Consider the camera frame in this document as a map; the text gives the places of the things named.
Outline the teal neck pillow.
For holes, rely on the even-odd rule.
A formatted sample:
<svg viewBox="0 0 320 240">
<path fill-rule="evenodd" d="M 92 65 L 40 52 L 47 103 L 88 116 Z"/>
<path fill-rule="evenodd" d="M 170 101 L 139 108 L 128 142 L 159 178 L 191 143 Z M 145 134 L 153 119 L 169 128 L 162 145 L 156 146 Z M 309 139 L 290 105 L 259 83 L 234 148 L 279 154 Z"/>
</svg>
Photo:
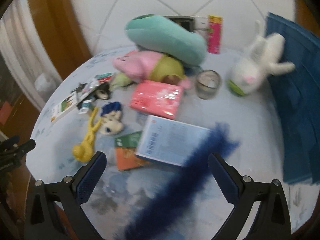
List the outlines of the teal neck pillow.
<svg viewBox="0 0 320 240">
<path fill-rule="evenodd" d="M 169 54 L 180 61 L 199 65 L 206 58 L 205 39 L 161 15 L 142 15 L 130 20 L 125 32 L 129 40 L 148 50 Z"/>
</svg>

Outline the orange and green booklet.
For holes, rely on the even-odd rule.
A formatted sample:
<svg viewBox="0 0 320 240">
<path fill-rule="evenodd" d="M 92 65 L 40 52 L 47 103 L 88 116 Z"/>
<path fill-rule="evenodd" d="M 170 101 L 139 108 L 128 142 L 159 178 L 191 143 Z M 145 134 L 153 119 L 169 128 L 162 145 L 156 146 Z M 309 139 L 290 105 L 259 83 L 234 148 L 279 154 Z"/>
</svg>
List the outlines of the orange and green booklet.
<svg viewBox="0 0 320 240">
<path fill-rule="evenodd" d="M 127 171 L 148 165 L 149 162 L 136 156 L 136 148 L 139 144 L 141 131 L 117 137 L 114 140 L 116 153 L 116 165 L 119 171 Z"/>
</svg>

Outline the blue haired character plush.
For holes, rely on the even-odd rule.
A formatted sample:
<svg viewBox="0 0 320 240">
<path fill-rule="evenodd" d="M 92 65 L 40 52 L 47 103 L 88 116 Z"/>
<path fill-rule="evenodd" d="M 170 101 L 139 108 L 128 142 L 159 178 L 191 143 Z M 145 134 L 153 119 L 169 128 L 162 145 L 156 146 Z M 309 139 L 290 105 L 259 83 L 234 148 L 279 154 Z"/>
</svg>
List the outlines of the blue haired character plush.
<svg viewBox="0 0 320 240">
<path fill-rule="evenodd" d="M 104 135 L 115 135 L 124 129 L 121 122 L 122 105 L 119 101 L 109 102 L 101 108 L 101 128 L 100 132 Z"/>
</svg>

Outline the white card pack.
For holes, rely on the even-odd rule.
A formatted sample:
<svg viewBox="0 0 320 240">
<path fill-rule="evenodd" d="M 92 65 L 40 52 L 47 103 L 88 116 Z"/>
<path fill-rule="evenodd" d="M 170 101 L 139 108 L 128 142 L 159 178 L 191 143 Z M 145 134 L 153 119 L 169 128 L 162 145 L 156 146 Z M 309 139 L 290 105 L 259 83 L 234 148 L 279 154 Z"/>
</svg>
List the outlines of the white card pack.
<svg viewBox="0 0 320 240">
<path fill-rule="evenodd" d="M 50 122 L 53 124 L 57 120 L 64 117 L 71 110 L 73 110 L 78 104 L 78 94 L 77 92 L 72 92 L 64 100 L 58 103 L 53 109 L 50 118 Z"/>
</svg>

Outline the dark blue fuzzy boa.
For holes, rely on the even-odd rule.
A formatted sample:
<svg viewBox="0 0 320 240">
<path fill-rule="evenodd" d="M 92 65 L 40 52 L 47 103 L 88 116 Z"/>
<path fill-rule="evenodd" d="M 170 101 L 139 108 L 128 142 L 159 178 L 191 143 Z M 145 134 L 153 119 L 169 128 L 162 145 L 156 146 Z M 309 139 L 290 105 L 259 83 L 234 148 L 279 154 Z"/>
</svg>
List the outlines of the dark blue fuzzy boa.
<svg viewBox="0 0 320 240">
<path fill-rule="evenodd" d="M 125 227 L 121 239 L 155 239 L 168 230 L 192 204 L 211 172 L 210 154 L 229 156 L 239 146 L 229 138 L 229 125 L 218 123 L 192 150 L 180 171 L 159 190 L 146 207 Z"/>
</svg>

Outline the small black white figurine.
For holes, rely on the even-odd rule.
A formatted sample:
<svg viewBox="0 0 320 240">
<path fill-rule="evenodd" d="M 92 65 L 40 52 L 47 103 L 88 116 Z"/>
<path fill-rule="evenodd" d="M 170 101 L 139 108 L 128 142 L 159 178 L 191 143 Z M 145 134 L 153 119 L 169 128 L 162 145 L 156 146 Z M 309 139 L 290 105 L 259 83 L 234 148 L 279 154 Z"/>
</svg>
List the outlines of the small black white figurine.
<svg viewBox="0 0 320 240">
<path fill-rule="evenodd" d="M 94 97 L 101 100 L 109 100 L 110 94 L 110 85 L 108 82 L 102 83 L 94 91 Z"/>
</svg>

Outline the light blue box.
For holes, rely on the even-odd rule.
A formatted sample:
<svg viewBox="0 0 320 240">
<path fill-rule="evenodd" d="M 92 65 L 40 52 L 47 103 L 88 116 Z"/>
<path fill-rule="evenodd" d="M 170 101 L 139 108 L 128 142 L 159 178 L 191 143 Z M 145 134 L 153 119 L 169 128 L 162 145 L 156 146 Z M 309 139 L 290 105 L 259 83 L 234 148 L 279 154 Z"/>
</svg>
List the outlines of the light blue box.
<svg viewBox="0 0 320 240">
<path fill-rule="evenodd" d="M 136 156 L 174 166 L 183 166 L 209 129 L 149 115 Z"/>
</svg>

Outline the pink tissue pack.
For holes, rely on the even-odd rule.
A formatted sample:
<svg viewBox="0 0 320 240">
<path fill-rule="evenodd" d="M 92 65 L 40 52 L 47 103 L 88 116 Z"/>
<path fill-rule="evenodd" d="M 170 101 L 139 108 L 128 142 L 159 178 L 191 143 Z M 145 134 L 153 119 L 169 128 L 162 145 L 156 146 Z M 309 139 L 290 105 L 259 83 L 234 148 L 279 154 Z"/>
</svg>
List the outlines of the pink tissue pack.
<svg viewBox="0 0 320 240">
<path fill-rule="evenodd" d="M 180 86 L 145 80 L 133 91 L 130 107 L 142 113 L 175 120 L 183 91 Z"/>
</svg>

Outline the blue plastic storage crate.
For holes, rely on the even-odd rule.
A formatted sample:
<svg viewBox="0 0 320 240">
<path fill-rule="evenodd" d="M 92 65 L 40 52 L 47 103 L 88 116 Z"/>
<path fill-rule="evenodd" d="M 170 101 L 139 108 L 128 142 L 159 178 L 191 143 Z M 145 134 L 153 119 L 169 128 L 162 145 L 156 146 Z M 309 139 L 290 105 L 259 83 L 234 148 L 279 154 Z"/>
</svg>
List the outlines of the blue plastic storage crate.
<svg viewBox="0 0 320 240">
<path fill-rule="evenodd" d="M 268 78 L 283 132 L 283 181 L 319 184 L 319 37 L 269 13 L 266 34 L 271 33 L 285 38 L 280 60 L 296 66 Z"/>
</svg>

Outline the pink and green plush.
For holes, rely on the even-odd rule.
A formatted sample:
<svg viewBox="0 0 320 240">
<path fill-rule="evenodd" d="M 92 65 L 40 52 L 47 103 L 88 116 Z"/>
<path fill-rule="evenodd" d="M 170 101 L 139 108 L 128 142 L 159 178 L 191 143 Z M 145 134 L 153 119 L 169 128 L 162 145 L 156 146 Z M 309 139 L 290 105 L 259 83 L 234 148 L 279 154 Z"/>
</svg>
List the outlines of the pink and green plush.
<svg viewBox="0 0 320 240">
<path fill-rule="evenodd" d="M 156 51 L 131 51 L 116 57 L 113 66 L 131 80 L 151 80 L 184 89 L 191 87 L 181 62 Z"/>
</svg>

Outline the white plush rabbit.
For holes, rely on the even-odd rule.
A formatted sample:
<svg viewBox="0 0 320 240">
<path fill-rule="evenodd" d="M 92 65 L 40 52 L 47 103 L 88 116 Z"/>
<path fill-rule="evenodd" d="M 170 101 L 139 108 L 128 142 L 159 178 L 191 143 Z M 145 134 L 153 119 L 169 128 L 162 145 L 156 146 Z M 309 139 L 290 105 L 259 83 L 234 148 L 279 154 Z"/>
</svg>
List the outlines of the white plush rabbit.
<svg viewBox="0 0 320 240">
<path fill-rule="evenodd" d="M 244 49 L 232 68 L 228 86 L 235 95 L 247 96 L 256 91 L 270 76 L 284 75 L 295 69 L 293 62 L 279 62 L 285 38 L 279 33 L 262 35 L 261 22 L 255 22 L 255 39 Z"/>
</svg>

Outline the glass candle jar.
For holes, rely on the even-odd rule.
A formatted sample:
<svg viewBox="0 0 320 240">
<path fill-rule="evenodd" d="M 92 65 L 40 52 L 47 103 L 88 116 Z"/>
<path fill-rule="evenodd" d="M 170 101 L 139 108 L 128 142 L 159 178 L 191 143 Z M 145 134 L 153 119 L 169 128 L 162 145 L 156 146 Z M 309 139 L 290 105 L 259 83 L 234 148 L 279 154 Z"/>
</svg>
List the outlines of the glass candle jar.
<svg viewBox="0 0 320 240">
<path fill-rule="evenodd" d="M 214 70 L 204 70 L 196 78 L 196 94 L 203 100 L 213 99 L 222 83 L 221 76 Z"/>
</svg>

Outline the pink snack canister yellow lid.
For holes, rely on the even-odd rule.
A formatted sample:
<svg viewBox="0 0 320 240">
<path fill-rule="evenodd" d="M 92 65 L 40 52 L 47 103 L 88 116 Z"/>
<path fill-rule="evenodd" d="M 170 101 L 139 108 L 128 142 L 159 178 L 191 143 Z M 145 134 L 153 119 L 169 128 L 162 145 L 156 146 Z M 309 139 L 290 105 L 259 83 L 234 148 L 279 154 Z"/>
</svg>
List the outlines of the pink snack canister yellow lid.
<svg viewBox="0 0 320 240">
<path fill-rule="evenodd" d="M 221 16 L 208 16 L 208 52 L 212 54 L 220 53 L 221 31 L 223 18 Z"/>
</svg>

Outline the black square box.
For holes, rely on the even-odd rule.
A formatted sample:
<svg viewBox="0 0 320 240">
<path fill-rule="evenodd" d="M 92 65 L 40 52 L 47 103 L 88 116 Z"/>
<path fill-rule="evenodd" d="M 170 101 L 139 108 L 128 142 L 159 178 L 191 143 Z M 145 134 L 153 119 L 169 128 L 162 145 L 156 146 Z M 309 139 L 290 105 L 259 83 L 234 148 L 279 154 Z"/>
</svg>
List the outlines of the black square box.
<svg viewBox="0 0 320 240">
<path fill-rule="evenodd" d="M 189 32 L 195 32 L 195 18 L 191 16 L 166 16 L 166 18 L 180 25 Z"/>
</svg>

